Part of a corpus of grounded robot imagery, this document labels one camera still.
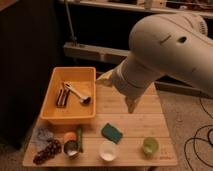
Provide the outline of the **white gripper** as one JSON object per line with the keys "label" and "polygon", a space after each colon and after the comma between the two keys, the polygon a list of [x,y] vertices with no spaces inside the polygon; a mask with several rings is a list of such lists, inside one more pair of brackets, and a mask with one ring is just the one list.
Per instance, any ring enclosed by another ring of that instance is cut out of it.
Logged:
{"label": "white gripper", "polygon": [[96,83],[114,87],[124,96],[129,113],[133,113],[138,106],[139,97],[145,92],[149,85],[162,77],[162,74],[141,64],[135,56],[130,55],[116,68],[103,73],[96,79]]}

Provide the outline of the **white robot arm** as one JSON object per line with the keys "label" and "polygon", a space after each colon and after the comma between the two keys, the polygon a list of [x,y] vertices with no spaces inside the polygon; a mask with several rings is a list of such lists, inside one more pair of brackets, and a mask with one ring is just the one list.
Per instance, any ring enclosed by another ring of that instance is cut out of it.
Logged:
{"label": "white robot arm", "polygon": [[132,113],[149,85],[164,75],[213,97],[213,40],[201,16],[156,14],[141,19],[130,32],[128,56],[96,82],[115,87]]}

